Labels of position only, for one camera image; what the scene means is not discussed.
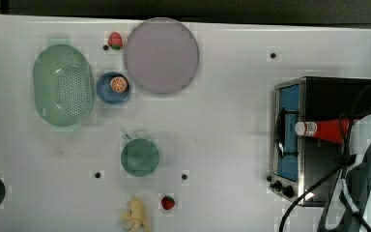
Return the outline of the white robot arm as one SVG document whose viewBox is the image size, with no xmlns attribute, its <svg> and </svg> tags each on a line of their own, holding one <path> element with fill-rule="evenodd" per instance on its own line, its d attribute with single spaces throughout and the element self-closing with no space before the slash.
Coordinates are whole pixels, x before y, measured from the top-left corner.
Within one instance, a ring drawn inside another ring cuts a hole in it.
<svg viewBox="0 0 371 232">
<path fill-rule="evenodd" d="M 335 175 L 317 232 L 371 232 L 371 114 L 350 129 L 354 162 Z"/>
</svg>

